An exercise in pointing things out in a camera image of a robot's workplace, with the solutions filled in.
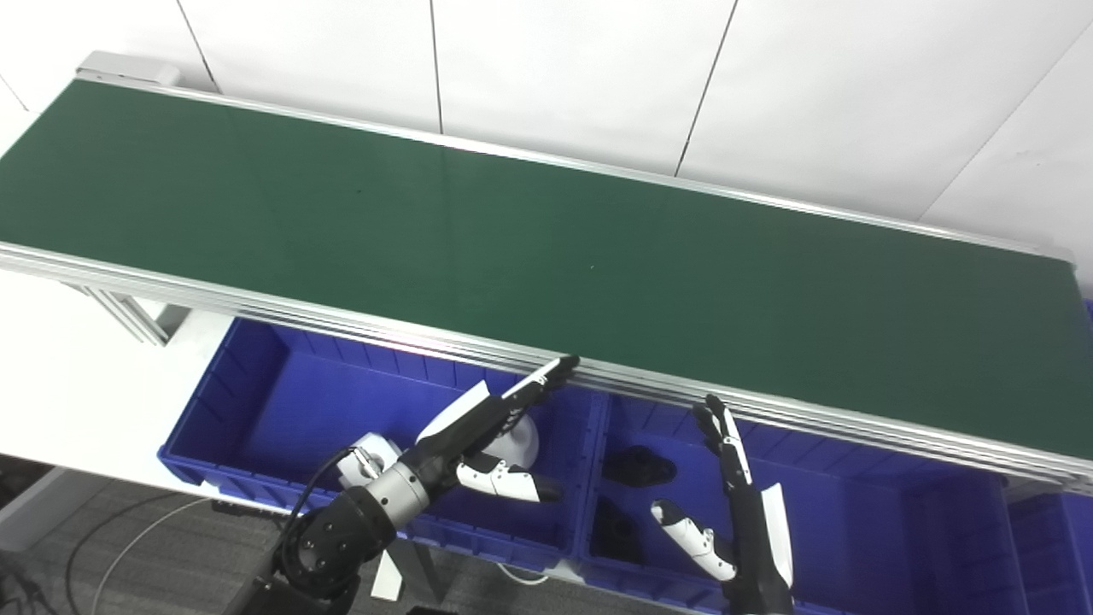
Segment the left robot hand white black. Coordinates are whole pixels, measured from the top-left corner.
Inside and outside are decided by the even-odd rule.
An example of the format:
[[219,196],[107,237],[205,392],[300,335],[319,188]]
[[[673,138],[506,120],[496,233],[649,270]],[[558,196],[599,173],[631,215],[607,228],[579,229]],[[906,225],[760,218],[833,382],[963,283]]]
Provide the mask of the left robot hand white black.
[[566,385],[579,363],[578,355],[561,355],[500,395],[489,392],[487,382],[481,381],[440,410],[399,463],[412,472],[428,502],[437,502],[457,485],[512,500],[557,502],[564,494],[559,480],[534,475],[489,453],[487,447],[512,431],[528,409]]

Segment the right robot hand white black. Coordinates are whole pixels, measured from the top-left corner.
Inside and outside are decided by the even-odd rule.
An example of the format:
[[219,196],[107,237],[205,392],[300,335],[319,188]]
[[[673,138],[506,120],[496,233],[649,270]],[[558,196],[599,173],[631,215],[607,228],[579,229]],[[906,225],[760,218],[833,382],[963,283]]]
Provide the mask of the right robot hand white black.
[[721,584],[730,614],[792,614],[792,539],[781,485],[755,486],[733,414],[714,394],[696,402],[693,417],[718,460],[733,537],[725,540],[669,499],[651,515],[691,561]]

